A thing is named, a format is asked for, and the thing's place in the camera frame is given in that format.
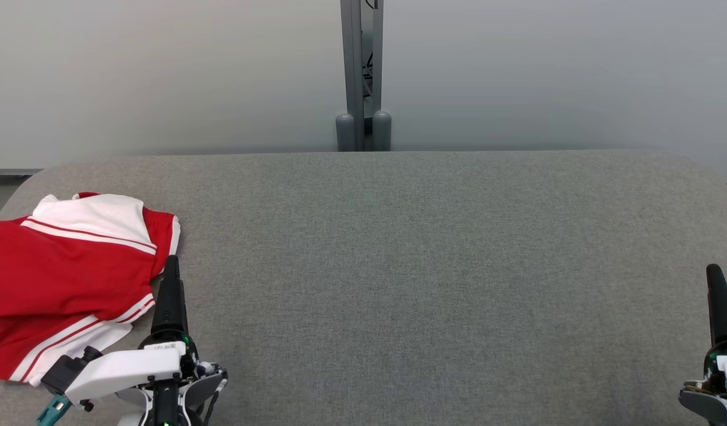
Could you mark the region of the grey cylindrical post foot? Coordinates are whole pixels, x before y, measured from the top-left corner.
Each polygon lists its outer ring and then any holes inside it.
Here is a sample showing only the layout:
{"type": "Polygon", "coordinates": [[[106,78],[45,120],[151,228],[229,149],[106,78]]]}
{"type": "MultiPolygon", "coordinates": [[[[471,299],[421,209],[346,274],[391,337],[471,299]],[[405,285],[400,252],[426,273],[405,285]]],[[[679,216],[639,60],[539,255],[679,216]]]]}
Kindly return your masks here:
{"type": "Polygon", "coordinates": [[[356,122],[350,114],[339,114],[334,119],[336,129],[337,151],[354,153],[356,151],[356,122]]]}
{"type": "Polygon", "coordinates": [[[372,116],[372,149],[391,151],[391,127],[393,117],[386,111],[377,111],[372,116]]]}

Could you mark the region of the grey metal partition post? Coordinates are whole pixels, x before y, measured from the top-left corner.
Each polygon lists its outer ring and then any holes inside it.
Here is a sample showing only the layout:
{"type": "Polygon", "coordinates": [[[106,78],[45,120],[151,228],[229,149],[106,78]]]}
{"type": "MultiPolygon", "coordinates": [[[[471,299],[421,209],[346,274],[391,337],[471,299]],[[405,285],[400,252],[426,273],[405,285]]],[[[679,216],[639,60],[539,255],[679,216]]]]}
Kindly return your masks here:
{"type": "Polygon", "coordinates": [[[382,108],[385,0],[339,0],[346,111],[356,122],[356,151],[372,149],[372,116],[382,108]]]}

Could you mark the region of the red jersey with white sleeves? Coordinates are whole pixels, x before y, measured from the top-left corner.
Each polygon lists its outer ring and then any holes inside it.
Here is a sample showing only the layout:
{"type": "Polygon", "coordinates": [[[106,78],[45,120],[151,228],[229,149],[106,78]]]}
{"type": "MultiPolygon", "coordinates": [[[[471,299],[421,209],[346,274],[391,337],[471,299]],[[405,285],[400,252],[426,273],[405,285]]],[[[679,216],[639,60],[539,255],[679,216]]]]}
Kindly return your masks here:
{"type": "Polygon", "coordinates": [[[0,220],[0,380],[38,386],[61,356],[125,337],[180,235],[176,215],[96,192],[0,220]]]}

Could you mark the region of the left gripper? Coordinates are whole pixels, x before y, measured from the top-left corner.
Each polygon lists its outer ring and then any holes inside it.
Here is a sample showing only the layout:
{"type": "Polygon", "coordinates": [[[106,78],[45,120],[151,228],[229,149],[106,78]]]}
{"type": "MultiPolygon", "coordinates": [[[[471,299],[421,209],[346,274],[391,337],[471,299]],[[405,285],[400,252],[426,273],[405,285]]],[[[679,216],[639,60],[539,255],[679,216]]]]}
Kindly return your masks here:
{"type": "Polygon", "coordinates": [[[115,395],[138,407],[117,426],[209,426],[215,405],[215,363],[200,359],[188,335],[184,282],[168,256],[159,283],[152,334],[136,350],[103,355],[66,391],[72,404],[115,395]]]}

